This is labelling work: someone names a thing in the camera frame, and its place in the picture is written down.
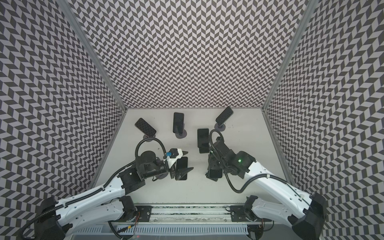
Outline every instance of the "black and white patterned wall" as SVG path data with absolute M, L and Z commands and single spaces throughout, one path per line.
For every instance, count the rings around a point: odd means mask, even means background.
M 42 199 L 87 189 L 122 110 L 56 3 L 0 12 L 0 238 L 15 239 Z
M 68 0 L 130 108 L 261 107 L 308 0 Z
M 267 109 L 326 239 L 383 239 L 384 1 L 321 0 Z

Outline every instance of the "mounting plate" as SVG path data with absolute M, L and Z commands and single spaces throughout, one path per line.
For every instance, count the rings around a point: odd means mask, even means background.
M 152 206 L 136 206 L 137 210 L 140 212 L 138 222 L 149 222 L 149 218 L 151 217 Z
M 231 210 L 232 222 L 252 222 L 248 220 L 248 218 L 245 216 L 243 206 L 232 205 L 232 206 L 229 206 L 229 208 Z M 255 222 L 259 222 L 261 220 L 262 220 L 261 218 L 257 218 Z

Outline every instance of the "black cable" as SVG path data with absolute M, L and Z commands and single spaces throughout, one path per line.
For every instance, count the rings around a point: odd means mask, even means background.
M 166 154 L 166 149 L 165 149 L 163 143 L 162 143 L 159 139 L 157 139 L 157 138 L 155 138 L 155 137 L 149 137 L 149 138 L 147 138 L 147 139 L 143 139 L 143 140 L 141 140 L 141 141 L 137 144 L 137 146 L 136 146 L 136 150 L 135 150 L 135 158 L 137 157 L 137 154 L 138 154 L 138 152 L 139 152 L 140 145 L 143 144 L 143 142 L 145 142 L 145 141 L 147 141 L 147 140 L 155 140 L 156 142 L 158 142 L 158 143 L 160 144 L 162 150 L 163 150 L 164 155 Z M 134 163 L 135 163 L 135 161 L 132 161 L 132 162 L 128 163 L 127 165 L 121 167 L 119 170 L 117 170 L 117 171 L 116 171 L 116 172 L 115 172 L 115 173 L 108 179 L 108 181 L 103 185 L 103 187 L 106 188 L 106 187 L 108 186 L 108 184 L 112 181 L 112 179 L 113 179 L 119 172 L 121 172 L 122 170 L 124 170 L 125 168 L 131 166 L 131 165 L 134 164 Z M 59 209 L 61 209 L 61 208 L 63 208 L 63 207 L 67 207 L 67 206 L 69 206 L 69 205 L 71 205 L 71 204 L 74 204 L 74 203 L 76 203 L 76 202 L 79 202 L 79 201 L 82 201 L 82 200 L 84 200 L 84 199 L 87 199 L 88 197 L 92 197 L 93 195 L 95 195 L 95 194 L 97 194 L 97 193 L 99 193 L 99 192 L 101 192 L 101 191 L 103 191 L 103 190 L 104 190 L 103 188 L 99 188 L 98 190 L 96 190 L 96 191 L 94 191 L 94 192 L 92 192 L 92 193 L 90 193 L 90 194 L 84 195 L 84 196 L 79 197 L 79 198 L 77 198 L 77 199 L 73 199 L 73 200 L 71 200 L 71 201 L 66 202 L 65 204 L 61 204 L 61 205 L 59 205 L 59 206 L 56 206 L 56 207 L 54 207 L 54 208 L 52 208 L 52 209 L 50 209 L 50 210 L 48 210 L 48 211 L 45 211 L 45 212 L 43 212 L 43 213 L 37 215 L 36 217 L 34 217 L 34 218 L 31 219 L 30 221 L 28 221 L 23 227 L 21 227 L 21 228 L 19 229 L 19 233 L 18 233 L 18 234 L 21 236 L 21 239 L 23 239 L 23 240 L 27 240 L 27 239 L 24 238 L 24 236 L 23 236 L 23 235 L 24 235 L 24 231 L 25 231 L 30 225 L 32 225 L 34 222 L 38 221 L 38 220 L 41 219 L 42 217 L 45 217 L 45 216 L 47 216 L 47 215 L 49 215 L 49 214 L 53 214 L 53 212 L 55 212 L 56 210 L 59 210 Z
M 114 174 L 112 174 L 112 176 L 107 180 L 107 182 L 103 185 L 104 188 L 106 188 L 108 186 L 108 184 L 112 181 L 112 179 L 121 171 L 123 171 L 125 168 L 131 166 L 132 164 L 134 164 L 135 161 L 132 161 L 130 163 L 128 163 L 127 165 L 125 165 L 124 167 L 121 167 L 119 170 L 117 170 L 116 172 L 114 172 Z
M 209 143 L 211 144 L 212 147 L 214 147 L 214 143 L 213 143 L 213 141 L 212 141 L 212 133 L 214 133 L 214 132 L 217 132 L 217 133 L 220 135 L 221 140 L 224 141 L 224 137 L 223 137 L 223 135 L 221 134 L 221 132 L 220 132 L 220 131 L 217 131 L 216 129 L 212 129 L 212 130 L 209 132 Z
M 228 166 L 228 165 L 226 164 L 226 162 L 224 161 L 224 159 L 219 157 L 218 153 L 216 152 L 217 150 L 216 150 L 216 148 L 214 147 L 213 140 L 212 140 L 212 134 L 213 134 L 214 132 L 217 132 L 217 133 L 220 135 L 221 140 L 224 141 L 224 137 L 223 137 L 223 135 L 221 134 L 221 132 L 219 132 L 219 131 L 216 130 L 216 129 L 212 129 L 212 130 L 209 132 L 209 143 L 211 144 L 211 146 L 212 146 L 212 148 L 213 148 L 213 151 L 212 151 L 211 153 L 213 154 L 213 156 L 214 156 L 217 160 L 220 160 L 220 164 L 221 164 L 221 167 L 222 167 L 222 169 L 223 169 L 225 178 L 227 179 L 227 182 L 228 182 L 229 186 L 231 187 L 231 189 L 232 189 L 234 192 L 236 192 L 236 193 L 242 193 L 242 192 L 245 190 L 245 188 L 246 188 L 251 182 L 253 182 L 254 180 L 259 179 L 259 178 L 262 178 L 262 177 L 269 177 L 269 178 L 275 179 L 275 180 L 277 180 L 277 181 L 280 181 L 280 182 L 286 184 L 287 186 L 289 186 L 290 189 L 292 189 L 292 191 L 293 191 L 298 197 L 300 197 L 300 195 L 299 195 L 299 194 L 298 194 L 298 193 L 297 193 L 297 192 L 296 192 L 296 191 L 295 191 L 295 190 L 288 184 L 288 182 L 287 182 L 286 180 L 284 180 L 284 179 L 282 179 L 282 178 L 280 178 L 280 177 L 277 177 L 277 176 L 275 176 L 275 175 L 270 175 L 270 174 L 258 174 L 258 175 L 256 175 L 256 176 L 253 176 L 253 177 L 251 177 L 250 179 L 248 179 L 248 181 L 246 181 L 246 182 L 244 183 L 244 185 L 241 187 L 240 190 L 237 190 L 237 189 L 232 185 L 231 180 L 229 179 L 229 176 L 228 176 L 228 173 L 235 173 L 237 170 L 236 170 L 236 168 L 235 168 L 234 166 Z M 302 200 L 309 206 L 309 208 L 312 209 L 311 205 L 310 205 L 304 198 L 300 197 L 300 199 L 302 199 Z
M 304 198 L 302 198 L 288 183 L 286 183 L 286 184 L 287 184 L 288 187 L 290 187 L 290 189 L 292 189 L 293 192 L 296 193 L 296 195 L 298 197 L 300 197 L 300 199 L 302 199 L 310 207 L 310 209 L 312 209 L 312 212 L 313 212 L 313 208 L 311 207 L 311 205 Z
M 30 225 L 32 225 L 32 223 L 38 221 L 40 218 L 45 217 L 45 216 L 47 216 L 47 215 L 49 215 L 49 214 L 56 214 L 56 213 L 55 213 L 56 210 L 59 210 L 59 209 L 61 209 L 61 208 L 63 208 L 63 207 L 67 207 L 67 206 L 69 206 L 69 205 L 71 205 L 71 204 L 74 204 L 74 203 L 76 203 L 76 202 L 79 202 L 79 201 L 81 201 L 81 200 L 84 200 L 84 199 L 86 199 L 86 198 L 88 198 L 88 197 L 91 197 L 91 196 L 93 196 L 93 195 L 95 195 L 95 194 L 101 192 L 102 190 L 103 190 L 103 188 L 99 188 L 98 190 L 96 190 L 96 191 L 94 191 L 94 192 L 91 192 L 90 194 L 87 194 L 87 195 L 84 195 L 84 196 L 82 196 L 82 197 L 79 197 L 78 199 L 74 199 L 74 200 L 68 201 L 68 202 L 66 202 L 65 204 L 58 205 L 58 206 L 56 206 L 56 207 L 54 207 L 54 208 L 52 208 L 52 209 L 50 209 L 50 210 L 48 210 L 48 211 L 45 211 L 45 212 L 43 212 L 43 213 L 41 213 L 41 214 L 35 216 L 33 219 L 31 219 L 30 221 L 28 221 L 23 227 L 21 227 L 21 228 L 19 229 L 19 233 L 18 233 L 18 234 L 20 235 L 21 239 L 26 240 L 27 238 L 25 238 L 25 237 L 23 236 L 23 235 L 24 235 L 24 231 L 25 231 Z
M 155 140 L 156 142 L 158 142 L 158 143 L 160 144 L 161 149 L 163 150 L 164 155 L 167 153 L 166 148 L 164 147 L 163 143 L 162 143 L 159 139 L 157 139 L 157 138 L 155 138 L 155 137 L 149 137 L 149 138 L 146 138 L 146 139 L 141 140 L 141 141 L 137 144 L 136 149 L 135 149 L 135 158 L 137 158 L 137 157 L 139 156 L 139 148 L 140 148 L 140 146 L 141 146 L 144 142 L 146 142 L 147 140 Z
M 273 228 L 273 226 L 275 225 L 275 222 L 274 221 L 272 221 L 272 227 L 270 228 L 270 229 L 267 229 L 267 230 L 263 230 L 263 232 L 268 232 L 268 231 L 270 231 L 272 228 Z
M 118 234 L 118 233 L 116 232 L 115 228 L 112 226 L 111 221 L 108 221 L 108 224 L 109 224 L 109 227 L 111 228 L 113 234 L 114 234 L 116 237 L 118 237 L 119 239 L 121 239 L 121 240 L 128 240 L 128 239 L 132 238 L 132 235 L 131 235 L 131 236 L 128 236 L 128 237 L 122 237 L 120 234 Z

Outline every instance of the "black bracket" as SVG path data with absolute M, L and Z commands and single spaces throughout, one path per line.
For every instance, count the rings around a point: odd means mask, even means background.
M 151 217 L 152 213 L 152 206 L 136 206 L 137 210 L 140 213 L 138 222 L 149 222 L 149 218 Z
M 231 210 L 231 220 L 232 222 L 252 222 L 247 219 L 244 214 L 244 207 L 239 205 L 229 206 Z M 261 222 L 261 218 L 256 218 L 254 222 Z
M 259 240 L 264 233 L 263 226 L 260 225 L 247 225 L 248 235 L 247 237 L 252 240 Z

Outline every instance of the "round base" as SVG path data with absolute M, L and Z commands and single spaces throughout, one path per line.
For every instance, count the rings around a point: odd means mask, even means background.
M 144 136 L 143 136 L 143 139 L 147 139 L 147 138 L 149 138 L 147 135 L 144 135 Z
M 161 175 L 157 175 L 155 176 L 156 179 L 163 179 L 165 178 L 166 176 L 168 176 L 168 173 L 164 173 L 164 174 L 161 174 Z
M 183 134 L 177 134 L 177 133 L 175 133 L 175 136 L 176 136 L 178 139 L 185 138 L 185 137 L 187 136 L 187 131 L 184 129 L 184 130 L 183 130 Z
M 215 129 L 219 132 L 222 132 L 225 130 L 225 124 L 222 124 L 221 126 L 219 126 L 217 123 L 215 124 Z

